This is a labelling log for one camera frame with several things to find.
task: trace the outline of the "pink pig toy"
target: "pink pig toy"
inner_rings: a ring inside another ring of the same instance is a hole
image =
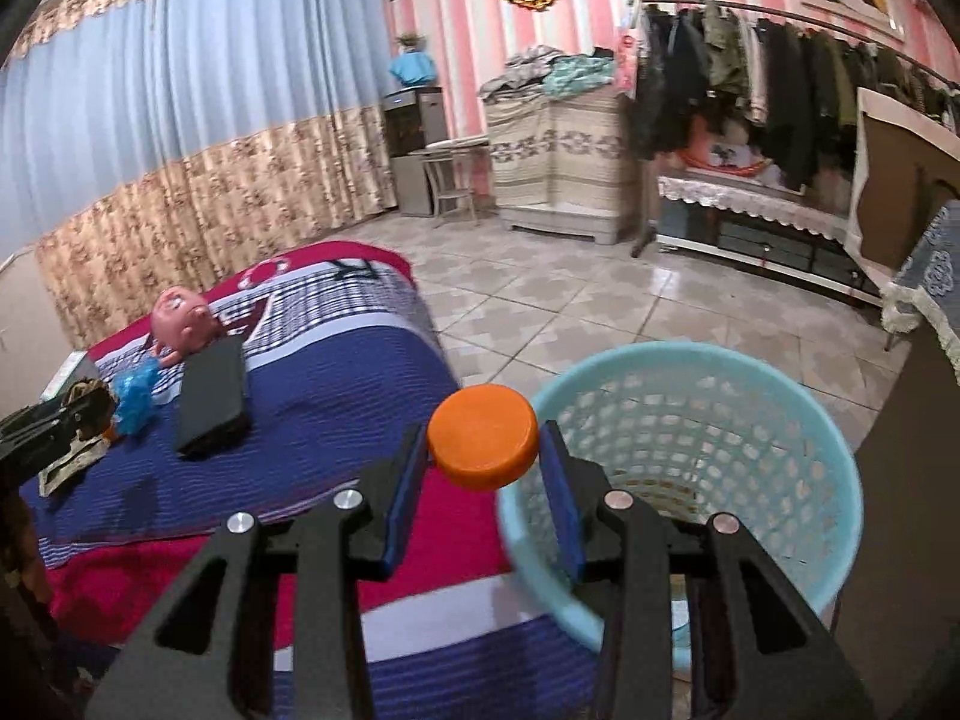
[[[150,314],[150,327],[157,340],[154,354],[160,357],[160,367],[183,362],[188,354],[224,335],[223,324],[213,316],[210,304],[185,287],[171,287],[160,294]],[[170,352],[161,357],[165,348]]]

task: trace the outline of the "light blue plastic basket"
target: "light blue plastic basket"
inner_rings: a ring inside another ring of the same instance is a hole
[[[736,514],[816,613],[846,580],[863,524],[856,464],[820,404],[765,362],[707,343],[635,343],[575,365],[533,407],[540,423],[557,420],[572,455],[663,514]],[[555,567],[538,464],[498,493],[497,516],[525,584],[599,651],[603,621]],[[674,668],[688,673],[688,626],[683,613],[674,621]]]

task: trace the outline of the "blue gripper pad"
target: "blue gripper pad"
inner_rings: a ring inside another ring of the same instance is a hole
[[[424,474],[427,466],[426,425],[419,426],[416,435],[408,445],[410,447],[406,457],[402,459],[403,467],[400,471],[400,480],[395,488],[394,499],[387,510],[386,548],[383,552],[383,567],[387,576],[397,569],[403,562],[407,551],[407,541],[410,539],[410,529],[413,526],[416,501],[419,500],[421,487],[424,485]]]
[[[541,427],[539,439],[539,467],[544,479],[550,517],[560,546],[560,566],[573,581],[579,581],[587,567],[581,528],[582,512],[577,508],[576,496],[570,487],[574,459],[566,451],[560,428],[553,420]]]

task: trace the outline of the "lace tablecloth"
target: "lace tablecloth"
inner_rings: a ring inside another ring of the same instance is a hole
[[[882,290],[883,328],[909,333],[926,319],[960,384],[960,200],[939,210],[893,281]]]
[[[843,241],[847,235],[846,221],[816,208],[800,205],[792,200],[763,194],[746,186],[736,187],[696,178],[661,175],[658,179],[661,197],[697,203],[707,208],[736,211],[751,217],[778,221],[780,224],[822,235],[833,241]]]

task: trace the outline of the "bed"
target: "bed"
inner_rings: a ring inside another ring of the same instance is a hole
[[[237,511],[309,509],[392,453],[404,428],[457,388],[409,264],[357,242],[320,242],[208,294],[242,334],[253,430],[206,461],[172,450],[181,367],[162,373],[149,432],[112,447],[64,497],[22,494],[35,514],[71,635],[122,644],[169,581]],[[149,353],[146,320],[91,349],[104,378]],[[531,606],[509,570],[492,494],[424,481],[406,560],[360,604],[378,718],[568,716],[593,656]],[[293,580],[281,585],[275,717],[288,716]]]

